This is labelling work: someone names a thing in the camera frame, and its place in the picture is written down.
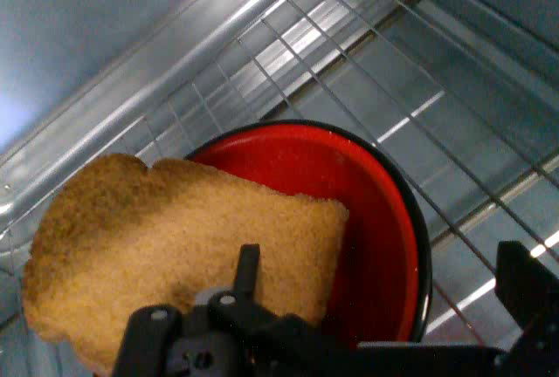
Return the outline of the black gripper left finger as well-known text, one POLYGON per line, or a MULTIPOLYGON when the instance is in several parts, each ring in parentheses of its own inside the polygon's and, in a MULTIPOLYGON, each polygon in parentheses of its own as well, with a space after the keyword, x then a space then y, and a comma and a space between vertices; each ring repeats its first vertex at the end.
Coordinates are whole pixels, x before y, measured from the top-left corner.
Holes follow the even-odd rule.
POLYGON ((355 354, 300 317, 254 299, 260 247, 241 247, 233 286, 183 315, 169 305, 133 313, 115 376, 357 376, 355 354))

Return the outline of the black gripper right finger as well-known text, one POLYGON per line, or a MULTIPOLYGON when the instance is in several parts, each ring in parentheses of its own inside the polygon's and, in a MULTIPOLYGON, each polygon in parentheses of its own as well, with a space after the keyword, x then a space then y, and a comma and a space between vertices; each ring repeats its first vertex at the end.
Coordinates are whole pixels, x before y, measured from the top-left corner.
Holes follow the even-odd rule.
POLYGON ((499 243, 495 293, 522 329, 499 376, 558 375, 558 277, 516 241, 499 243))

